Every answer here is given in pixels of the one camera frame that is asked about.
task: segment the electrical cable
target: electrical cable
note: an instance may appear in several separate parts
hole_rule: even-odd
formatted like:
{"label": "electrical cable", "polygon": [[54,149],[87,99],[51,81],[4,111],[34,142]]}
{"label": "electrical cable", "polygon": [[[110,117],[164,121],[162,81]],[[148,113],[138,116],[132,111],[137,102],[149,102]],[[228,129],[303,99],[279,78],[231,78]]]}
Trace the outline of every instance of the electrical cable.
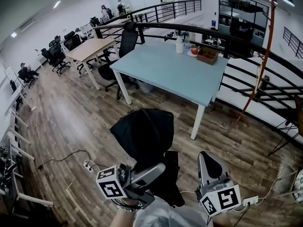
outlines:
{"label": "electrical cable", "polygon": [[249,209],[250,209],[250,202],[248,202],[248,209],[242,214],[240,219],[238,219],[237,223],[233,227],[236,227],[236,225],[240,222],[240,220],[243,218],[244,214],[246,214]]}
{"label": "electrical cable", "polygon": [[289,166],[291,169],[293,169],[290,165],[284,166],[283,169],[282,169],[282,171],[281,171],[281,173],[279,174],[279,176],[278,176],[278,177],[274,180],[274,182],[271,184],[271,187],[270,187],[269,191],[267,192],[267,194],[264,196],[264,198],[258,198],[258,199],[262,199],[262,200],[261,200],[261,202],[256,203],[256,205],[260,205],[260,204],[264,201],[264,199],[266,199],[266,198],[270,195],[271,190],[275,187],[275,185],[277,184],[277,182],[278,182],[279,180],[281,180],[281,179],[280,179],[280,176],[282,175],[284,169],[285,169],[287,166]]}
{"label": "electrical cable", "polygon": [[235,212],[237,212],[237,213],[242,213],[246,208],[247,208],[247,205],[246,205],[245,208],[244,208],[243,210],[241,210],[241,211],[237,211],[237,210],[235,210],[235,209],[233,209],[233,211],[235,211]]}
{"label": "electrical cable", "polygon": [[88,156],[89,156],[89,160],[88,160],[88,161],[90,162],[90,154],[89,154],[89,152],[86,151],[86,150],[80,149],[80,150],[77,150],[77,151],[74,151],[74,152],[70,153],[67,157],[65,157],[65,158],[63,158],[63,159],[61,159],[61,160],[56,160],[56,159],[48,160],[48,161],[44,162],[42,165],[40,165],[40,166],[38,167],[38,169],[41,170],[41,169],[43,168],[43,165],[44,165],[44,164],[46,164],[46,163],[48,163],[48,162],[51,162],[51,161],[57,161],[57,162],[64,161],[64,160],[66,160],[68,157],[70,157],[72,154],[77,153],[77,152],[86,152],[86,153],[88,154]]}
{"label": "electrical cable", "polygon": [[[181,191],[180,193],[183,193],[183,192],[190,192],[190,191]],[[195,192],[190,192],[190,193],[195,193]]]}

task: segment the black cloth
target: black cloth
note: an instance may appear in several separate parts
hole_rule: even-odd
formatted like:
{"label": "black cloth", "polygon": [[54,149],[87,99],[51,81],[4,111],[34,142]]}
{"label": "black cloth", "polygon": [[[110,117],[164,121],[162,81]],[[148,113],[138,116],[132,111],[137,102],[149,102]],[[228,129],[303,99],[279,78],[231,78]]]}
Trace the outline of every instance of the black cloth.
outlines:
{"label": "black cloth", "polygon": [[134,171],[140,172],[157,163],[164,163],[164,173],[149,189],[169,205],[183,206],[184,200],[176,186],[178,153],[167,151],[174,137],[173,114],[143,108],[121,118],[110,131],[127,154],[137,161]]}

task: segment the wooden table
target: wooden table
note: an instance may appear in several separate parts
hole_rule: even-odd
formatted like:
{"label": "wooden table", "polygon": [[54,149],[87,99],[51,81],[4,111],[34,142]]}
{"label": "wooden table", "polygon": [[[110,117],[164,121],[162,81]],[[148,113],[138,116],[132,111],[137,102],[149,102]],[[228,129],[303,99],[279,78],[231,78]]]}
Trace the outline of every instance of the wooden table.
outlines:
{"label": "wooden table", "polygon": [[72,58],[76,61],[80,61],[83,63],[86,72],[88,73],[91,81],[95,85],[97,90],[100,90],[100,85],[96,82],[93,74],[90,72],[89,67],[87,65],[87,61],[96,58],[97,61],[100,61],[98,58],[98,54],[103,52],[103,50],[108,47],[113,46],[116,56],[119,58],[119,51],[117,48],[116,41],[114,39],[106,38],[106,39],[89,39],[85,43],[79,45],[77,48],[70,51],[66,56]]}
{"label": "wooden table", "polygon": [[120,73],[160,87],[198,104],[191,139],[195,139],[204,109],[216,98],[228,60],[219,57],[214,65],[186,53],[177,54],[175,44],[145,43],[110,66],[128,104],[132,101]]}

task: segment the black cable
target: black cable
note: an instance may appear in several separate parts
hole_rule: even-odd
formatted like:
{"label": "black cable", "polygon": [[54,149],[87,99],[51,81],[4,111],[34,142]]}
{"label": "black cable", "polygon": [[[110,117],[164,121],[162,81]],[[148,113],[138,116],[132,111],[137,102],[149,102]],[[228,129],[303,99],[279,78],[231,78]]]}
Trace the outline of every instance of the black cable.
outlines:
{"label": "black cable", "polygon": [[77,153],[77,152],[86,152],[86,153],[89,155],[89,162],[90,162],[90,154],[89,154],[89,152],[86,151],[86,150],[80,149],[80,150],[77,150],[77,151],[74,151],[74,152],[70,153],[67,157],[63,158],[62,160],[56,160],[56,159],[48,160],[48,161],[44,162],[42,165],[40,165],[40,166],[38,167],[38,169],[41,170],[41,169],[43,168],[43,165],[44,165],[44,164],[46,164],[46,163],[48,163],[48,162],[51,162],[51,161],[57,161],[57,162],[64,161],[64,160],[66,160],[68,157],[70,157],[72,154]]}
{"label": "black cable", "polygon": [[235,227],[239,222],[240,220],[243,218],[244,214],[246,214],[246,212],[250,209],[250,202],[248,202],[248,209],[242,214],[242,216],[240,217],[240,219],[237,221],[237,223],[233,226]]}
{"label": "black cable", "polygon": [[210,217],[209,219],[208,219],[208,217],[207,217],[207,225],[210,223],[210,221],[212,220],[212,217]]}
{"label": "black cable", "polygon": [[105,167],[105,168],[109,168],[109,166],[104,166],[104,165],[100,165],[100,164],[94,164],[90,167],[89,170],[91,170],[94,166],[100,166],[100,167]]}

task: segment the black office chair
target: black office chair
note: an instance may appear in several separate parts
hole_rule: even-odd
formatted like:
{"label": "black office chair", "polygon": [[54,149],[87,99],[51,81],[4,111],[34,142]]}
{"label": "black office chair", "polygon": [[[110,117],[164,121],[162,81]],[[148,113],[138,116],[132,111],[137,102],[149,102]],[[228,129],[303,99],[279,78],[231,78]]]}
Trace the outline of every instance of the black office chair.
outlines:
{"label": "black office chair", "polygon": [[56,36],[55,36],[55,41],[56,41],[56,43],[60,43],[60,41],[61,41],[61,36],[56,35]]}
{"label": "black office chair", "polygon": [[68,62],[64,61],[65,55],[61,51],[61,46],[59,43],[56,43],[49,48],[48,52],[43,50],[42,55],[49,60],[48,63],[53,67],[53,70],[57,67],[57,74],[62,74],[62,69],[64,67],[70,68],[70,66],[67,66]]}
{"label": "black office chair", "polygon": [[[122,32],[120,50],[119,50],[120,58],[122,58],[123,56],[125,56],[126,54],[128,54],[129,52],[134,50],[134,48],[136,46],[136,42],[137,42],[137,39],[138,39],[138,32],[135,30],[135,26],[134,26],[135,24],[136,24],[135,22],[127,22],[123,26],[124,31]],[[105,87],[106,92],[108,92],[108,89],[110,87],[112,87],[112,86],[114,86],[118,83],[117,80],[116,80],[116,77],[114,75],[113,70],[109,67],[110,65],[112,65],[116,61],[117,60],[111,61],[108,64],[100,66],[99,69],[98,69],[98,72],[99,72],[100,76],[102,78],[104,78],[105,80],[108,80],[108,81],[115,80],[113,83],[111,83],[111,84],[109,84],[108,86]],[[129,76],[121,74],[121,77],[122,77],[124,83],[135,85],[136,89],[139,88],[137,83],[132,82],[129,79]],[[117,100],[120,99],[120,95],[119,95],[120,90],[121,90],[121,88],[118,85],[118,91],[117,91],[117,95],[116,95]]]}
{"label": "black office chair", "polygon": [[[73,49],[75,49],[76,47],[78,47],[81,44],[79,35],[75,35],[74,31],[71,31],[67,35],[65,35],[64,39],[65,39],[65,41],[63,42],[63,44],[66,47],[66,49],[68,49],[69,51],[72,51]],[[93,68],[93,65],[89,63],[90,61],[97,61],[97,60],[94,58],[87,62],[87,64],[91,68]],[[77,70],[79,71],[79,74],[81,74],[82,68],[83,68],[83,64],[80,64],[79,66],[77,66]]]}
{"label": "black office chair", "polygon": [[97,17],[91,17],[89,24],[92,27],[96,27],[96,26],[100,26],[101,25],[101,23],[99,22],[99,19]]}

